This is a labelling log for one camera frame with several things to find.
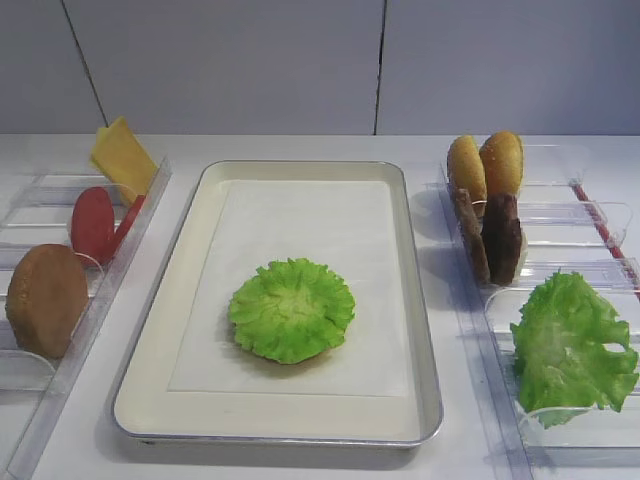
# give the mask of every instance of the clear plastic holder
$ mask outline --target clear plastic holder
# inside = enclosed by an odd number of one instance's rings
[[[6,412],[9,419],[3,432],[3,435],[7,432],[7,436],[0,441],[0,466],[7,478],[22,480],[32,476],[170,176],[165,158],[114,258],[104,267],[85,268],[89,303],[60,361],[49,361],[20,350],[2,308],[0,395],[8,395],[9,404],[0,405],[0,417]],[[0,221],[0,303],[3,307],[6,287],[20,259],[33,246],[51,240],[68,245],[73,205],[86,188],[94,186],[102,186],[109,192],[118,225],[127,209],[120,200],[117,185],[98,174],[36,175],[12,199],[8,213]]]
[[[589,466],[594,449],[599,466],[640,465],[640,435],[633,430],[640,420],[639,387],[627,399],[622,415],[597,408],[567,409],[575,418],[565,426],[547,430],[537,420],[546,410],[525,414],[517,401],[518,387],[512,371],[514,346],[508,325],[519,321],[519,309],[533,288],[557,271],[579,272],[603,296],[614,299],[612,303],[621,316],[629,317],[622,319],[633,320],[632,344],[636,349],[640,346],[640,310],[635,316],[633,313],[640,308],[640,270],[638,262],[624,258],[620,250],[632,211],[622,203],[580,200],[583,174],[561,177],[560,181],[525,179],[518,213],[529,256],[534,256],[532,252],[536,255],[524,262],[520,275],[505,289],[476,282],[453,207],[446,167],[441,169],[440,199],[456,252],[464,300],[468,302],[460,305],[457,314],[469,368],[477,395],[481,397],[478,392],[487,386],[490,392],[490,402],[479,401],[489,444],[503,444],[509,461],[508,473],[496,467],[500,478],[534,478],[538,467]],[[586,241],[567,241],[571,238],[567,232],[572,230],[580,232],[573,238],[584,232],[590,236]],[[564,253],[553,259],[551,253],[557,252],[547,247],[561,247]],[[583,260],[591,257],[585,255],[587,252],[602,252],[602,258]],[[507,302],[507,312],[498,312],[498,300],[507,295],[519,295],[518,301]]]

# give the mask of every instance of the tray rim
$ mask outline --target tray rim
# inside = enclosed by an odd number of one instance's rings
[[[189,434],[171,434],[171,435],[167,435],[167,434],[156,434],[156,433],[138,433],[138,432],[134,432],[129,430],[126,426],[124,426],[118,419],[117,413],[116,413],[116,404],[117,404],[117,400],[120,394],[120,390],[122,388],[124,379],[127,375],[127,371],[129,369],[129,365],[130,362],[135,354],[138,342],[142,336],[142,333],[144,331],[144,326],[146,324],[147,318],[149,316],[149,313],[151,311],[151,308],[153,306],[153,303],[155,301],[155,298],[157,296],[157,293],[160,289],[160,286],[162,284],[164,275],[166,273],[166,270],[169,266],[169,264],[171,263],[171,259],[173,257],[174,251],[175,251],[175,247],[179,241],[180,235],[182,233],[183,227],[185,225],[185,222],[188,218],[189,212],[191,211],[191,207],[193,205],[193,202],[195,200],[196,194],[200,188],[200,186],[202,185],[202,181],[204,179],[204,176],[206,175],[207,171],[217,165],[221,165],[221,164],[260,164],[260,165],[275,165],[275,164],[280,164],[280,165],[287,165],[287,164],[297,164],[297,165],[326,165],[326,166],[331,166],[334,168],[347,168],[347,167],[356,167],[359,168],[360,166],[363,165],[379,165],[379,166],[384,166],[385,168],[392,168],[396,171],[396,173],[399,175],[400,178],[400,182],[399,182],[399,188],[401,190],[402,193],[402,210],[403,213],[406,214],[406,220],[408,222],[408,226],[409,226],[409,240],[411,243],[410,246],[410,253],[409,256],[411,257],[412,260],[412,269],[415,269],[415,272],[413,272],[416,276],[417,279],[417,286],[420,289],[420,295],[419,295],[419,304],[420,304],[420,310],[421,313],[423,313],[423,318],[425,320],[425,332],[426,332],[426,340],[428,342],[428,346],[429,346],[429,358],[428,360],[430,361],[430,363],[433,365],[433,378],[434,378],[434,390],[435,390],[435,396],[437,398],[437,405],[435,406],[435,408],[437,408],[438,414],[437,417],[435,419],[435,421],[433,422],[433,428],[431,428],[430,430],[424,432],[423,434],[421,434],[420,436],[418,436],[415,439],[411,439],[411,440],[382,440],[382,439],[359,439],[359,438],[308,438],[308,437],[296,437],[296,436],[289,436],[289,437],[275,437],[275,436],[246,436],[246,435],[198,435],[198,434],[193,434],[193,435],[189,435]],[[429,328],[429,323],[428,323],[428,314],[427,314],[427,308],[426,308],[426,301],[425,301],[425,297],[424,297],[424,293],[423,293],[423,289],[422,289],[422,280],[420,277],[420,272],[419,272],[419,263],[418,263],[418,256],[417,256],[417,248],[416,248],[416,244],[415,244],[415,233],[413,230],[413,224],[412,224],[412,220],[411,220],[411,210],[410,210],[410,206],[409,206],[409,199],[407,196],[407,188],[406,188],[406,179],[405,179],[405,175],[403,170],[395,165],[392,162],[385,162],[385,161],[358,161],[358,160],[350,160],[350,161],[331,161],[331,160],[260,160],[260,159],[233,159],[233,160],[220,160],[220,161],[216,161],[216,162],[212,162],[210,164],[208,164],[207,166],[205,166],[202,171],[200,172],[200,175],[198,177],[197,182],[195,183],[195,186],[193,187],[187,202],[185,203],[185,206],[183,208],[183,212],[181,215],[181,218],[178,222],[178,225],[176,226],[175,232],[173,234],[173,238],[171,240],[171,246],[167,249],[167,251],[165,252],[165,256],[163,258],[163,265],[161,267],[161,269],[158,272],[158,275],[156,277],[156,280],[154,282],[154,285],[152,286],[152,293],[149,295],[149,298],[147,299],[147,302],[145,304],[145,307],[142,310],[142,313],[140,315],[140,318],[138,319],[138,325],[136,326],[136,332],[135,335],[132,337],[131,339],[131,343],[130,343],[130,347],[129,347],[129,351],[126,353],[124,359],[123,359],[123,364],[121,367],[121,371],[118,373],[118,381],[117,383],[114,385],[113,388],[113,394],[111,395],[111,401],[109,402],[109,415],[111,416],[111,419],[113,420],[114,424],[116,425],[116,428],[124,433],[126,436],[132,438],[132,439],[136,439],[139,440],[143,443],[156,443],[156,442],[161,442],[161,443],[205,443],[205,444],[229,444],[229,445],[265,445],[265,446],[277,446],[277,445],[296,445],[296,446],[303,446],[303,447],[313,447],[313,446],[335,446],[335,447],[375,447],[375,448],[390,448],[390,449],[396,449],[396,450],[404,450],[404,449],[413,449],[416,448],[420,445],[422,445],[424,442],[426,442],[427,440],[433,438],[441,429],[442,427],[442,422],[443,422],[443,418],[444,418],[444,407],[443,407],[443,403],[442,403],[442,391],[441,391],[441,387],[440,387],[440,381],[439,381],[439,377],[438,377],[438,370],[437,370],[437,365],[436,365],[436,360],[435,360],[435,354],[433,351],[433,342],[432,342],[432,338],[431,338],[431,330]],[[415,358],[414,355],[411,355],[412,357],[412,362],[415,363]],[[421,395],[418,392],[418,388],[416,386],[416,391],[415,391],[415,396],[417,398],[417,407],[420,408],[420,404],[422,401]]]

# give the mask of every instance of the yellow cheese slice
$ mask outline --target yellow cheese slice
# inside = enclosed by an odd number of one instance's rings
[[[98,129],[91,163],[113,183],[121,184],[118,189],[127,205],[131,205],[137,195],[147,194],[158,170],[124,117],[118,117],[108,128]]]

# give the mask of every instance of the tomato slice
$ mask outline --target tomato slice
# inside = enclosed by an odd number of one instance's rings
[[[73,250],[94,258],[101,265],[107,263],[107,247],[112,243],[114,213],[109,193],[102,187],[88,188],[80,194],[71,216],[71,246]],[[83,265],[95,263],[80,257]]]
[[[113,258],[113,256],[116,254],[116,252],[118,251],[118,247],[124,240],[124,237],[126,237],[127,233],[129,233],[129,230],[131,230],[133,222],[142,209],[145,198],[145,195],[138,195],[131,207],[129,207],[129,211],[127,211],[127,214],[122,219],[122,222],[120,222],[120,225],[118,225],[116,233],[113,235],[113,238],[111,239],[111,242],[106,251],[109,260],[111,260],[111,258]]]

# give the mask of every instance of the white wall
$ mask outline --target white wall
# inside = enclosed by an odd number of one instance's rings
[[[640,1],[389,0],[378,133],[640,134]]]
[[[382,0],[66,0],[108,119],[371,134]]]
[[[0,133],[103,124],[58,1],[0,1]]]

